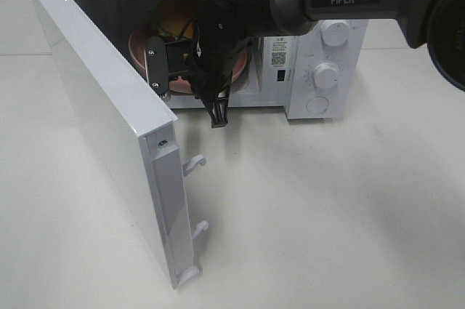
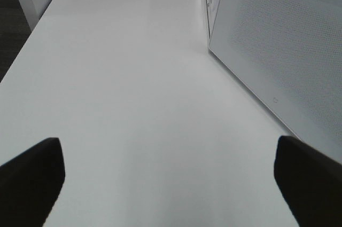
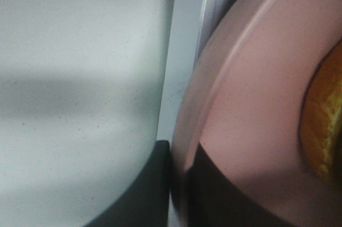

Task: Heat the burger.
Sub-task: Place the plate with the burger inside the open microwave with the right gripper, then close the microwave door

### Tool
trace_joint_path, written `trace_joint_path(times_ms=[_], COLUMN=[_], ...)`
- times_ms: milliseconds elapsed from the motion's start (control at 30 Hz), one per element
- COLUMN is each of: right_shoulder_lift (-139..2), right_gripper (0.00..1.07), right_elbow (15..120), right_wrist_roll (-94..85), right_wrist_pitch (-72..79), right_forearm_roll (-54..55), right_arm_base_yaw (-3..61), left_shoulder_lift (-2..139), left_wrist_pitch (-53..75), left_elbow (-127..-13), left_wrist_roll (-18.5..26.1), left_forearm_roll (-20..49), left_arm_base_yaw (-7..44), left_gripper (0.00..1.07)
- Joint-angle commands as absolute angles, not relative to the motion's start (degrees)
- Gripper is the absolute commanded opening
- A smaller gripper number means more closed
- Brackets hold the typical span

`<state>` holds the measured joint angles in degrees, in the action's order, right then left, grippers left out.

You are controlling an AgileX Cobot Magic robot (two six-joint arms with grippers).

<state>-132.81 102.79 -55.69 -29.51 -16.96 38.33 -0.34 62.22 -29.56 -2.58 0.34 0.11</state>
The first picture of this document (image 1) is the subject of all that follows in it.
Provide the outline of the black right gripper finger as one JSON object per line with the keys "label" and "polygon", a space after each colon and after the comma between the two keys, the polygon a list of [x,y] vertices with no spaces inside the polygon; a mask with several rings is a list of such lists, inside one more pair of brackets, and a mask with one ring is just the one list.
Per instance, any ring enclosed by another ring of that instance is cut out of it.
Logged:
{"label": "black right gripper finger", "polygon": [[221,91],[203,94],[203,105],[211,119],[211,128],[223,128],[228,125],[230,85]]}
{"label": "black right gripper finger", "polygon": [[188,40],[165,42],[160,36],[152,36],[146,41],[147,83],[162,100],[171,97],[170,82],[187,75],[188,52]]}

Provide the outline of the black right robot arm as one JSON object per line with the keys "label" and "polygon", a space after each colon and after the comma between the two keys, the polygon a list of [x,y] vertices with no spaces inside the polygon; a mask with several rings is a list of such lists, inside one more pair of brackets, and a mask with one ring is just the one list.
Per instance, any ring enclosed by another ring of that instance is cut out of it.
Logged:
{"label": "black right robot arm", "polygon": [[408,46],[427,46],[442,76],[464,88],[464,0],[201,0],[191,39],[147,40],[147,82],[166,97],[172,80],[186,80],[211,125],[224,127],[233,68],[251,40],[301,36],[332,19],[396,20]]}

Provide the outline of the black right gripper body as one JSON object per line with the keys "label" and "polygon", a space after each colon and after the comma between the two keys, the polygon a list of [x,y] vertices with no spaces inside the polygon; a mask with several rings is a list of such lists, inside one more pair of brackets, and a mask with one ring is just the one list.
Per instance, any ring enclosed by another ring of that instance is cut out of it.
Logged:
{"label": "black right gripper body", "polygon": [[215,100],[226,91],[239,54],[261,29],[262,0],[201,0],[187,57],[196,98]]}

